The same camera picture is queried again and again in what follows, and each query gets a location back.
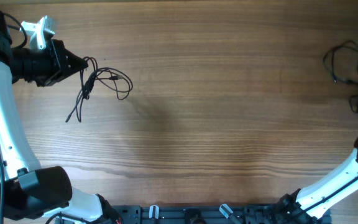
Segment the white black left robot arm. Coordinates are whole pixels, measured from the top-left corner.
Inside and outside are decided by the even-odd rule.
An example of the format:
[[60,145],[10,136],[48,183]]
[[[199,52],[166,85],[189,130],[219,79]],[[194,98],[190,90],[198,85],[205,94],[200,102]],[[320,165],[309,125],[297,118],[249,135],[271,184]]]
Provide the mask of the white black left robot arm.
[[12,85],[23,79],[51,86],[84,70],[84,59],[53,38],[47,17],[23,22],[30,44],[12,46],[6,13],[0,11],[0,222],[5,219],[66,219],[83,223],[121,223],[120,214],[100,195],[74,189],[60,166],[43,168],[29,146],[17,112]]

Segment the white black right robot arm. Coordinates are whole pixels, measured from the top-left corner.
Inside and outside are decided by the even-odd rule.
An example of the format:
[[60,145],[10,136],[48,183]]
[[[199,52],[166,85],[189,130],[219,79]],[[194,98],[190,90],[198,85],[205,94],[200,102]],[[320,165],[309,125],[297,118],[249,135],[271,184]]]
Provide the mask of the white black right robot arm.
[[350,156],[314,184],[283,196],[273,214],[275,223],[319,223],[328,210],[358,191],[358,137]]

